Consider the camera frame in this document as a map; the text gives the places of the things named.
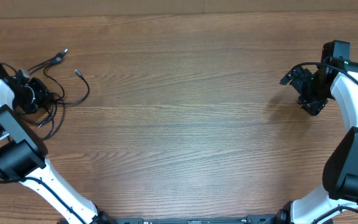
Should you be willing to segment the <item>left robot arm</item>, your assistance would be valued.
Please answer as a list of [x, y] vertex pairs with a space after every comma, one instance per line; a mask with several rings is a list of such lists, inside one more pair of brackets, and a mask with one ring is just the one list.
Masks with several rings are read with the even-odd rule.
[[64, 223], [114, 223], [106, 212], [80, 195], [53, 167], [48, 149], [17, 114], [34, 114], [50, 105], [51, 94], [25, 70], [10, 76], [0, 62], [0, 184], [20, 183], [45, 199]]

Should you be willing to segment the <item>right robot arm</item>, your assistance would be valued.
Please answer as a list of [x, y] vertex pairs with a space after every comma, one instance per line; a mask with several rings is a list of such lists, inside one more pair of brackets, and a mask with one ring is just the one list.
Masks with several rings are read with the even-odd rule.
[[297, 103], [311, 116], [335, 100], [346, 134], [324, 165], [321, 185], [289, 201], [267, 223], [332, 223], [343, 212], [358, 214], [358, 63], [350, 60], [350, 49], [345, 41], [327, 42], [314, 73], [303, 62], [280, 80], [299, 93]]

